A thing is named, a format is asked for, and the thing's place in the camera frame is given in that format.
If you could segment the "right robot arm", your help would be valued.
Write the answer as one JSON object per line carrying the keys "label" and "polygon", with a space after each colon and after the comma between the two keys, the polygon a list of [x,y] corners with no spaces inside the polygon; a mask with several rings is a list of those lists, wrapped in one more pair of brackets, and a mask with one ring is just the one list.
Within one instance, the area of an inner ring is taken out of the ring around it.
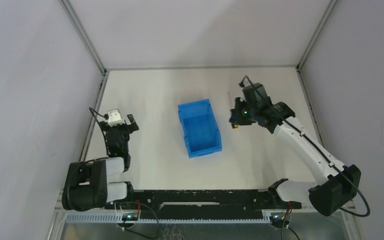
{"label": "right robot arm", "polygon": [[330,216],[362,197],[361,170],[345,165],[304,128],[295,112],[284,102],[272,103],[261,83],[240,83],[243,97],[234,99],[229,122],[232,128],[258,124],[282,140],[312,174],[313,182],[282,178],[269,187],[281,202],[310,204],[323,216]]}

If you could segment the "black yellow screwdriver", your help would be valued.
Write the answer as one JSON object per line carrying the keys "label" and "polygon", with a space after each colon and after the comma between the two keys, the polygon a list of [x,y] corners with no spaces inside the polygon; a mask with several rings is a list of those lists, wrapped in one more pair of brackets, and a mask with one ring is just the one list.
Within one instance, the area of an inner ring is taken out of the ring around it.
{"label": "black yellow screwdriver", "polygon": [[238,125],[235,123],[236,101],[233,100],[230,105],[231,105],[231,109],[230,109],[229,123],[230,123],[232,129],[237,129]]}

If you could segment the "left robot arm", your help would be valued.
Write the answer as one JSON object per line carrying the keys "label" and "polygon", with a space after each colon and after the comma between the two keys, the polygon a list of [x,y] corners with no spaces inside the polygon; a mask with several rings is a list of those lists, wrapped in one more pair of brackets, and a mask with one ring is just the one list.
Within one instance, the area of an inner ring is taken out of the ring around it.
{"label": "left robot arm", "polygon": [[108,182],[108,176],[130,168],[130,135],[138,131],[139,126],[132,114],[127,115],[127,119],[129,123],[113,112],[108,114],[107,120],[97,123],[103,134],[106,155],[69,165],[61,198],[65,210],[85,212],[103,208],[108,202],[127,196],[126,183]]}

